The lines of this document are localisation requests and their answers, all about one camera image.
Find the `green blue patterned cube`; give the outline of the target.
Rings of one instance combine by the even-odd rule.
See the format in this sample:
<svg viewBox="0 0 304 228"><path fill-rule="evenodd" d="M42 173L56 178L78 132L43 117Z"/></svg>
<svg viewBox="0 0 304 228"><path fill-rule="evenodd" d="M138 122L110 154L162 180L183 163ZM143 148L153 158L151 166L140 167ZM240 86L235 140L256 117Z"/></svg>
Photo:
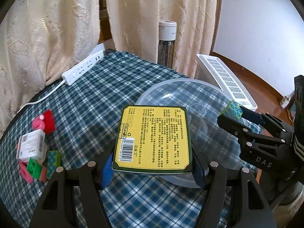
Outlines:
<svg viewBox="0 0 304 228"><path fill-rule="evenodd" d="M242 117L243 111L240 108L240 105L236 101L231 101L228 106L221 112L221 115L230 117L233 120L240 120Z"/></svg>

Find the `pink foam hand gripper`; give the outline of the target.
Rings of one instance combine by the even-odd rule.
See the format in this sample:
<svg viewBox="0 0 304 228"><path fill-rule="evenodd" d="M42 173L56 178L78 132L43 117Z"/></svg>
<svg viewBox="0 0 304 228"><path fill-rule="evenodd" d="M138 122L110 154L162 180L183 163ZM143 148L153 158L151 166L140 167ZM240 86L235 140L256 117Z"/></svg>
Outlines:
<svg viewBox="0 0 304 228"><path fill-rule="evenodd" d="M37 116L32 121L33 130L41 129L46 135L52 134L55 129L55 119L51 110L47 110L44 113Z"/></svg>

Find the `yellow green box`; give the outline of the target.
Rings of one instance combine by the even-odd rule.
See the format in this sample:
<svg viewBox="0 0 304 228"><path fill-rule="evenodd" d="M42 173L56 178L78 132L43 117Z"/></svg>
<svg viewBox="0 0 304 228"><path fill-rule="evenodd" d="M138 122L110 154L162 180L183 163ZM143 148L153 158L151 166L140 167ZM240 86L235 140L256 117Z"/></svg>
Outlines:
<svg viewBox="0 0 304 228"><path fill-rule="evenodd" d="M187 109L180 106L126 105L119 122L112 169L134 174L192 172Z"/></svg>

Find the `clear plastic round lid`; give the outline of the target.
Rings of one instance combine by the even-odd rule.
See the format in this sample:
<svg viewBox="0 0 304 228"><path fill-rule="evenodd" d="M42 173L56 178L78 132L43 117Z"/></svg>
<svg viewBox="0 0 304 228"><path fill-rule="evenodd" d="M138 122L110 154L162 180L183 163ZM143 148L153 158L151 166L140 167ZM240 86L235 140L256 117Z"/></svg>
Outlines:
<svg viewBox="0 0 304 228"><path fill-rule="evenodd" d="M137 105L181 106L187 109L191 140L210 160L228 169L257 168L240 159L237 138L217 125L217 117L232 99L212 84L178 78L162 81L145 91Z"/></svg>

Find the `green toy brick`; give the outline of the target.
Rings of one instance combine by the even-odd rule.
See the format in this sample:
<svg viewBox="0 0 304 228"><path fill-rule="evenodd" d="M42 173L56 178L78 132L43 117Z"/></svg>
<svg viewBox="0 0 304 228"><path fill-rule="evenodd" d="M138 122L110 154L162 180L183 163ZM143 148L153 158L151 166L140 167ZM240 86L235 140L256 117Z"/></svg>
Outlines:
<svg viewBox="0 0 304 228"><path fill-rule="evenodd" d="M35 159L30 158L27 164L27 172L34 179L39 179L42 172L42 165L40 165Z"/></svg>

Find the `green blue patterned block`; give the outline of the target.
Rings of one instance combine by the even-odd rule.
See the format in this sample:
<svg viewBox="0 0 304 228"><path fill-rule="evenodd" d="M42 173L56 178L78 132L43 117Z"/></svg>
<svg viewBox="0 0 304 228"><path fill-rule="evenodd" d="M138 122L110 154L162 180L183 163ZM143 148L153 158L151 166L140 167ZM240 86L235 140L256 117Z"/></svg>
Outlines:
<svg viewBox="0 0 304 228"><path fill-rule="evenodd" d="M50 179L54 171L61 166L61 153L59 150L52 150L47 155L47 179Z"/></svg>

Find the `pink foam piece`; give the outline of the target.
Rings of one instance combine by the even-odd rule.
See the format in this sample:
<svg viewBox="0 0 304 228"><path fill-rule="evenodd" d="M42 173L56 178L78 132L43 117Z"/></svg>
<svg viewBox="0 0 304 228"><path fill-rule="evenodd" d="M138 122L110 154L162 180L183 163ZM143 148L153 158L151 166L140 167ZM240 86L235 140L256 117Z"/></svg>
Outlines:
<svg viewBox="0 0 304 228"><path fill-rule="evenodd" d="M19 166L20 166L19 172L22 175L23 179L29 184L32 183L34 178L27 171L27 169L26 169L27 164L19 161ZM39 181L43 182L43 183L47 182L47 168L45 166L42 166L42 171L39 176Z"/></svg>

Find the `white slatted air purifier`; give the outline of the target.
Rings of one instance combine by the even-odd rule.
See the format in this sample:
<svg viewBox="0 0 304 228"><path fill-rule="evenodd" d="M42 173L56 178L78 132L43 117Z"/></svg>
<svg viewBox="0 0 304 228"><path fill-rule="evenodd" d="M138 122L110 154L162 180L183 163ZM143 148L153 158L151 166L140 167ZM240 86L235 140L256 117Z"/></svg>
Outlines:
<svg viewBox="0 0 304 228"><path fill-rule="evenodd" d="M236 75L215 56L197 54L195 79L208 82L225 92L240 105L256 111L258 105Z"/></svg>

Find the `white medicine box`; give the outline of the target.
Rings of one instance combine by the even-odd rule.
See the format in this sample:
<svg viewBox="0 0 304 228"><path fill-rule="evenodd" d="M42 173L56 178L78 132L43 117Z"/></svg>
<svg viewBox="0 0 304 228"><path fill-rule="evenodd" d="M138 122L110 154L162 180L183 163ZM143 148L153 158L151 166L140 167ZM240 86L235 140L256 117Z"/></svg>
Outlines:
<svg viewBox="0 0 304 228"><path fill-rule="evenodd" d="M20 136L16 159L27 163L31 158L42 164L46 159L46 151L45 133L38 129Z"/></svg>

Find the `blue plaid tablecloth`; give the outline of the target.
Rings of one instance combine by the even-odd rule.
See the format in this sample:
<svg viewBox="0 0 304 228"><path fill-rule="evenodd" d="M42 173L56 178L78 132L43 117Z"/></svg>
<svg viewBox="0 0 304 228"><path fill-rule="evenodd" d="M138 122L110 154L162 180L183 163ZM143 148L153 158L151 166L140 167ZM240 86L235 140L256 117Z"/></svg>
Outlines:
<svg viewBox="0 0 304 228"><path fill-rule="evenodd" d="M1 138L1 200L20 227L29 227L45 184L27 183L16 159L21 135L35 117L51 110L55 131L45 139L59 150L67 169L94 160L115 139L122 108L133 105L151 86L180 74L124 52L112 52L74 84L56 81L40 93L43 101L11 121ZM114 174L101 192L113 227L194 227L205 192L170 184L159 177Z"/></svg>

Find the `white tower heater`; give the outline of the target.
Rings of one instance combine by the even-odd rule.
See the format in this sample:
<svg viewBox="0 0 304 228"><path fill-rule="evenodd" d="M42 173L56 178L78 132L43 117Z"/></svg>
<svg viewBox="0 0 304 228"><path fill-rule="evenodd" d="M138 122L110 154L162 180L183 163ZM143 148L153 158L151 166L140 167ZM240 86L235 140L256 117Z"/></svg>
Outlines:
<svg viewBox="0 0 304 228"><path fill-rule="evenodd" d="M172 68L176 40L177 23L169 20L159 21L158 64Z"/></svg>

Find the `white power strip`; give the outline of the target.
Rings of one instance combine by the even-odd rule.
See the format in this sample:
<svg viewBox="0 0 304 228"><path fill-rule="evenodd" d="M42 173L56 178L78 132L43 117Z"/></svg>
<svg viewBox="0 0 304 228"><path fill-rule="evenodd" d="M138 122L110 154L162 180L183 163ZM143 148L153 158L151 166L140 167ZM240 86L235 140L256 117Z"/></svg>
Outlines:
<svg viewBox="0 0 304 228"><path fill-rule="evenodd" d="M66 85L72 85L85 73L87 73L94 65L103 58L103 51L92 52L85 59L80 61L78 64L64 72L61 76Z"/></svg>

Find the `cream patterned curtain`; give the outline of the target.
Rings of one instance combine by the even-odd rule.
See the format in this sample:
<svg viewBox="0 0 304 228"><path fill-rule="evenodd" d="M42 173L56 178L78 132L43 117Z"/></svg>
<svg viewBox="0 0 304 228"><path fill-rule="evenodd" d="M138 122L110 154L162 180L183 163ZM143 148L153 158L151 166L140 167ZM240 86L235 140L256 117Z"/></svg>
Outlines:
<svg viewBox="0 0 304 228"><path fill-rule="evenodd" d="M14 0L1 19L1 132L38 92L97 45L100 0ZM177 23L173 69L189 77L209 54L217 0L106 0L116 50L156 62L159 21Z"/></svg>

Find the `white wall plug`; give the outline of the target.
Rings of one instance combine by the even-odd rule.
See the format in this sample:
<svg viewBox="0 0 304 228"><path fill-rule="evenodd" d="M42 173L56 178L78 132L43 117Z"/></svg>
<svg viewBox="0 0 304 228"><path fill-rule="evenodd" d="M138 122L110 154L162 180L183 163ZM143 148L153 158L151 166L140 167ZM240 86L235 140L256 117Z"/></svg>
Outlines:
<svg viewBox="0 0 304 228"><path fill-rule="evenodd" d="M286 109L287 107L290 107L294 102L294 95L293 93L289 95L283 96L282 100L280 101L280 107L282 109Z"/></svg>

